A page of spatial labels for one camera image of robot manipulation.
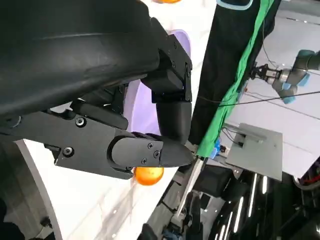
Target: ceiling light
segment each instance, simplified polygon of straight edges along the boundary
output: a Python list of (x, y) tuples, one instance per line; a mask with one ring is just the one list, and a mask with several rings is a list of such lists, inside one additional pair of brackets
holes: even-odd
[(251, 217), (252, 214), (252, 207), (254, 205), (254, 198), (255, 198), (255, 191), (256, 191), (256, 185), (257, 185), (257, 177), (258, 175), (255, 174), (253, 178), (253, 185), (252, 185), (252, 191), (251, 191), (251, 196), (250, 196), (250, 205), (249, 205), (249, 213), (248, 217)]
[(226, 228), (226, 225), (223, 225), (222, 228), (221, 228), (219, 240), (223, 239), (224, 233), (225, 233), (225, 228)]
[(267, 176), (264, 176), (262, 179), (262, 194), (265, 194), (267, 192), (268, 188), (268, 178)]
[(234, 228), (233, 232), (236, 233), (238, 231), (239, 227), (239, 221), (240, 221), (240, 215), (241, 215), (241, 210), (242, 210), (242, 205), (244, 204), (244, 197), (242, 196), (239, 201), (239, 206), (238, 206), (238, 211), (236, 213), (236, 218), (235, 218), (235, 223), (234, 223)]
[(226, 230), (225, 230), (224, 240), (227, 240), (227, 236), (228, 236), (228, 232), (229, 232), (229, 227), (230, 227), (230, 223), (231, 223), (232, 214), (233, 214), (233, 212), (230, 213), (228, 225), (226, 226)]

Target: gray robot arm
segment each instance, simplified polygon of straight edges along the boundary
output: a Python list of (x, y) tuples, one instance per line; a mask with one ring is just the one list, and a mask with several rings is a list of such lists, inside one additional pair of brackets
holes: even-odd
[(298, 87), (303, 87), (309, 81), (309, 70), (320, 71), (320, 52), (300, 50), (292, 68), (282, 70), (271, 69), (268, 64), (255, 67), (251, 78), (265, 80), (272, 85), (285, 104), (292, 103)]

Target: green strap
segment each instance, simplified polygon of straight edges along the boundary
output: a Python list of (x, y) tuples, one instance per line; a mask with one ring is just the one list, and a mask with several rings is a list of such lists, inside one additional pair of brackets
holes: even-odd
[[(241, 79), (245, 74), (248, 58), (254, 47), (259, 29), (263, 24), (263, 21), (267, 15), (267, 12), (269, 11), (273, 3), (274, 3), (274, 0), (260, 0), (260, 8), (255, 19), (254, 31), (239, 61), (239, 65), (236, 72), (235, 83), (229, 88), (227, 93), (224, 95), (220, 105), (230, 105), (230, 104), (232, 105), (237, 102), (237, 97), (238, 97), (237, 89), (240, 85)], [(202, 157), (210, 156), (212, 150), (215, 147), (215, 142), (219, 137), (221, 128), (225, 120), (227, 119), (227, 117), (229, 117), (229, 115), (231, 114), (231, 111), (233, 108), (234, 106), (218, 107), (217, 111), (215, 112), (214, 118), (212, 119), (211, 124), (208, 130), (206, 131), (204, 138), (202, 139), (201, 144), (199, 145), (199, 148), (196, 152), (197, 155)]]

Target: orange object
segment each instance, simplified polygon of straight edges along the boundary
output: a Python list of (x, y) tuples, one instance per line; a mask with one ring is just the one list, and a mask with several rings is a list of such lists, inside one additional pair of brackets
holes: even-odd
[(136, 181), (144, 186), (151, 186), (159, 182), (164, 175), (163, 167), (136, 167), (134, 171)]
[(180, 0), (162, 0), (162, 2), (166, 3), (166, 4), (174, 4), (179, 2)]

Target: black chair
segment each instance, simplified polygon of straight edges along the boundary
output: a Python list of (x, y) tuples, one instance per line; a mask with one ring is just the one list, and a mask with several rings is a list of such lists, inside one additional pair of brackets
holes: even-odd
[(249, 186), (237, 180), (229, 168), (206, 165), (193, 189), (224, 201), (238, 201)]

